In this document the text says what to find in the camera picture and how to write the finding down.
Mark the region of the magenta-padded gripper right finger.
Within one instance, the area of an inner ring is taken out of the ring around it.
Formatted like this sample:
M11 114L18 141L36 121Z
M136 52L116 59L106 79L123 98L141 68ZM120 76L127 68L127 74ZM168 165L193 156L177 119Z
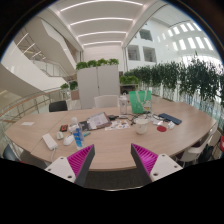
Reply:
M131 155L143 183L154 182L182 169L167 154L157 155L134 143L131 144Z

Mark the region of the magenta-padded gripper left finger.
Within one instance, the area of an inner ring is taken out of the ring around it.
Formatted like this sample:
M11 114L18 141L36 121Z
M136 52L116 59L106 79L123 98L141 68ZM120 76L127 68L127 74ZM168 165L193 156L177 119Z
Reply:
M58 157L46 168L46 171L83 186L94 156L95 147L89 145L68 157Z

